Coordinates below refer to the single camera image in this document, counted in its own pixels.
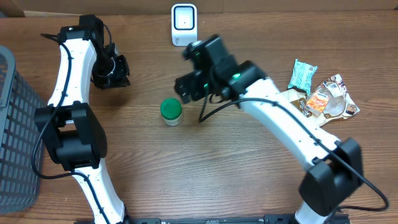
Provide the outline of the white bottle green cap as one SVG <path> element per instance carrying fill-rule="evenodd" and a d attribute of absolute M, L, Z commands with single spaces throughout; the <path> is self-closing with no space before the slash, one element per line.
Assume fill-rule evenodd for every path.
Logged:
<path fill-rule="evenodd" d="M 165 124 L 176 126 L 183 120 L 181 103 L 175 98 L 167 98 L 160 105 L 160 113 Z"/>

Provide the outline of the teal wet wipes pack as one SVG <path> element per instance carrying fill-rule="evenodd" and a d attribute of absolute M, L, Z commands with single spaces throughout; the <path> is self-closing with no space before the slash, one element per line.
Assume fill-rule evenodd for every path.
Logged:
<path fill-rule="evenodd" d="M 292 69 L 292 76 L 287 88 L 296 88 L 309 95 L 312 88 L 312 77 L 317 70 L 317 66 L 300 62 L 296 58 Z"/>

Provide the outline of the orange tissue pack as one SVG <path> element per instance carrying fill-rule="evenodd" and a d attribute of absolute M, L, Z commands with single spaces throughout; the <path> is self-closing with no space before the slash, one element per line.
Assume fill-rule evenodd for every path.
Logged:
<path fill-rule="evenodd" d="M 327 94 L 320 93 L 317 90 L 307 100 L 305 109 L 314 114 L 315 116 L 319 116 L 323 113 L 324 109 L 326 108 L 329 99 L 330 97 Z"/>

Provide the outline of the beige snack bag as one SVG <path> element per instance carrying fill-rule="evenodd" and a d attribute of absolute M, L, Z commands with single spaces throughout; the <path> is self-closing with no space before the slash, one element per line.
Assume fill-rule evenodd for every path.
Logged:
<path fill-rule="evenodd" d="M 307 100 L 317 90 L 330 97 L 326 108 L 319 116 L 315 116 L 305 109 Z M 348 119 L 360 111 L 351 99 L 340 74 L 333 75 L 329 79 L 323 81 L 314 92 L 307 95 L 306 93 L 291 89 L 282 92 L 282 96 L 287 98 L 304 116 L 318 126 L 323 126 L 333 119 Z"/>

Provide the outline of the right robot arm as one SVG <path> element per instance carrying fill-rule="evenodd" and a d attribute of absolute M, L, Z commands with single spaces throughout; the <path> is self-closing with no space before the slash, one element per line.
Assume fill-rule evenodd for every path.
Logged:
<path fill-rule="evenodd" d="M 184 103 L 214 93 L 258 119 L 299 161 L 305 171 L 303 204 L 295 223 L 327 223 L 339 204 L 363 183 L 362 153 L 353 139 L 340 141 L 291 104 L 250 60 L 238 64 L 220 36 L 189 43 L 183 57 L 193 72 L 175 81 Z"/>

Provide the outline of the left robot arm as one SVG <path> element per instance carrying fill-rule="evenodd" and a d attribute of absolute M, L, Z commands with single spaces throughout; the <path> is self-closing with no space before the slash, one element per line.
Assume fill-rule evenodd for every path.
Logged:
<path fill-rule="evenodd" d="M 61 59 L 53 94 L 34 113 L 40 132 L 35 145 L 43 143 L 51 160 L 63 167 L 65 172 L 53 179 L 73 177 L 78 182 L 93 223 L 131 223 L 106 168 L 106 133 L 89 105 L 91 84 L 102 90 L 130 85 L 125 56 L 114 42 L 104 42 L 109 33 L 100 18 L 88 14 L 76 26 L 44 35 L 60 46 Z"/>

